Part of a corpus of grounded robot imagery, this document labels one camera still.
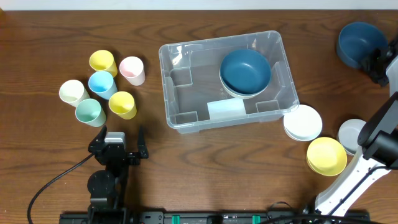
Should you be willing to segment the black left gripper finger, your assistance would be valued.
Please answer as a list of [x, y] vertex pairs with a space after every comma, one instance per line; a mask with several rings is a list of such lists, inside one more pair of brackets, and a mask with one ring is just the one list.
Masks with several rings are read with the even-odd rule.
[[146, 153], [146, 142], [144, 139], [144, 128], [139, 128], [139, 134], [137, 138], [137, 148], [140, 153]]
[[92, 140], [91, 145], [92, 146], [100, 146], [104, 144], [104, 140], [107, 134], [107, 127], [104, 125], [100, 132], [96, 135], [96, 137]]

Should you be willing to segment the dark blue bowl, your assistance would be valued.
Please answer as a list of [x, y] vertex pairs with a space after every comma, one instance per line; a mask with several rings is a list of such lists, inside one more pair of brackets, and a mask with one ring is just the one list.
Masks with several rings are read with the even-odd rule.
[[376, 26], [366, 22], [353, 22], [340, 31], [336, 53], [347, 66], [360, 69], [360, 62], [373, 50], [387, 47], [388, 40]]
[[251, 49], [238, 49], [230, 52], [221, 62], [220, 71], [232, 72], [261, 72], [270, 73], [268, 60], [259, 52]]

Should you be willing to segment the light grey small bowl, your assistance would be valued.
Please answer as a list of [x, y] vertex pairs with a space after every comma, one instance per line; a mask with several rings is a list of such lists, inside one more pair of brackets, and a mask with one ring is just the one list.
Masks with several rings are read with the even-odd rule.
[[365, 124], [366, 122], [361, 119], [349, 119], [340, 126], [337, 138], [347, 155], [355, 155], [360, 148], [358, 136]]

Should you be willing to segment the white small bowl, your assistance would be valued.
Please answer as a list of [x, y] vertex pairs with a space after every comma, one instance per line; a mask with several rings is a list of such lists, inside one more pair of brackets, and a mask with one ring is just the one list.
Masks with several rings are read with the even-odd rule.
[[311, 141], [317, 138], [323, 127], [320, 114], [311, 106], [299, 105], [298, 108], [284, 115], [285, 133], [296, 141]]

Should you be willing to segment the beige large bowl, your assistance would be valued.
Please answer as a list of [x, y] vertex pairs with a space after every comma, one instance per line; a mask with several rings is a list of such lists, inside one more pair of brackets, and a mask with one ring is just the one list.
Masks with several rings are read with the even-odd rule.
[[249, 99], [262, 93], [271, 81], [270, 73], [220, 71], [223, 88], [233, 97]]

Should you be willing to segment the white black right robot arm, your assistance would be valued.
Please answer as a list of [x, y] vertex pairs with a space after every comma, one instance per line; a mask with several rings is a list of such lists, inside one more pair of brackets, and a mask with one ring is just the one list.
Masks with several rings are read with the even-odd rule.
[[313, 211], [343, 217], [377, 179], [397, 169], [397, 38], [360, 62], [376, 83], [390, 84], [390, 97], [361, 129], [361, 146], [346, 169], [315, 199]]

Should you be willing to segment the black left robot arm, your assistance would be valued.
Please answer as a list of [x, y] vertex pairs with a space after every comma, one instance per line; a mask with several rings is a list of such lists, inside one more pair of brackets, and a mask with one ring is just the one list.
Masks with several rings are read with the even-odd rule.
[[88, 152], [105, 169], [98, 170], [88, 179], [90, 213], [118, 211], [121, 209], [126, 191], [130, 166], [138, 166], [141, 159], [147, 159], [149, 152], [144, 139], [144, 130], [139, 129], [137, 150], [127, 152], [124, 132], [108, 132], [103, 126], [89, 143]]

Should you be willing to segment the clear plastic storage container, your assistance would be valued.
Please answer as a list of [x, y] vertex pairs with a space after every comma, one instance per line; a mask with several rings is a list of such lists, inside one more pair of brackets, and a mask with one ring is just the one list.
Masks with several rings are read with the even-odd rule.
[[[207, 103], [234, 98], [220, 80], [225, 56], [238, 49], [259, 52], [272, 79], [259, 95], [242, 99], [246, 115], [210, 119]], [[159, 49], [167, 124], [180, 134], [238, 124], [277, 120], [299, 105], [282, 36], [274, 31], [165, 44]]]

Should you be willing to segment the mint green cup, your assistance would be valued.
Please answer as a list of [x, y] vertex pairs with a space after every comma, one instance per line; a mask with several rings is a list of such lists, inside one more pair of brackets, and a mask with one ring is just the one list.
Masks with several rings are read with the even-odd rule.
[[78, 104], [75, 116], [79, 122], [92, 127], [100, 127], [106, 122], [106, 115], [100, 103], [92, 98], [85, 99]]

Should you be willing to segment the yellow cup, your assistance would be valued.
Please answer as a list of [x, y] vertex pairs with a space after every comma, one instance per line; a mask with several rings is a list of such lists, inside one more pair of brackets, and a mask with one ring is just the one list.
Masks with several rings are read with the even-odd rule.
[[89, 58], [89, 64], [97, 72], [105, 71], [112, 74], [113, 78], [118, 74], [118, 68], [114, 56], [107, 50], [97, 50]]
[[108, 101], [111, 111], [123, 119], [132, 119], [137, 114], [134, 97], [126, 91], [118, 91]]

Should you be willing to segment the cream white cup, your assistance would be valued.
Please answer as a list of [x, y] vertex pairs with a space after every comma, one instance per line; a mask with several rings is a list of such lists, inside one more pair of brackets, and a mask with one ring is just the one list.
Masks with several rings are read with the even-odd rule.
[[79, 80], [66, 81], [60, 87], [58, 94], [63, 102], [74, 107], [77, 107], [83, 100], [90, 98], [84, 85]]

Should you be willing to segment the light blue cup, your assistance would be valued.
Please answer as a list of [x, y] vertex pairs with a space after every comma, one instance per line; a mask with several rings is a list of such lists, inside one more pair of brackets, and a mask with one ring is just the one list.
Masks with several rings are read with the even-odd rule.
[[106, 71], [92, 74], [88, 80], [88, 86], [91, 91], [105, 100], [109, 100], [118, 91], [112, 74]]

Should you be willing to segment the yellow cup far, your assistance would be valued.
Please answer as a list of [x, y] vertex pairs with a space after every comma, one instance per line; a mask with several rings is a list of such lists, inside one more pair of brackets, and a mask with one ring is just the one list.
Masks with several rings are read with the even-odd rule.
[[107, 50], [97, 50], [89, 58], [89, 64], [97, 72], [105, 71], [112, 74], [113, 78], [118, 74], [118, 68], [114, 56]]

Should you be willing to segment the yellow small bowl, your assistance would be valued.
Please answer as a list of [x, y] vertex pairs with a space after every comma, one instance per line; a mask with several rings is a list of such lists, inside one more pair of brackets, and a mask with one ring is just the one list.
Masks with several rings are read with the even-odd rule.
[[306, 160], [314, 172], [331, 177], [344, 171], [348, 159], [344, 147], [337, 140], [320, 137], [309, 144]]

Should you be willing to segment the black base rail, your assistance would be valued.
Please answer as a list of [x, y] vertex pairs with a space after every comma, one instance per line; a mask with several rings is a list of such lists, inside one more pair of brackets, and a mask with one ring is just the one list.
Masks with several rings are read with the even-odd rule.
[[65, 213], [59, 217], [59, 224], [119, 223], [119, 224], [256, 224], [273, 218], [276, 223], [346, 223], [343, 220], [288, 220], [294, 212], [274, 210], [266, 213], [164, 213], [142, 212], [140, 214], [118, 212]]

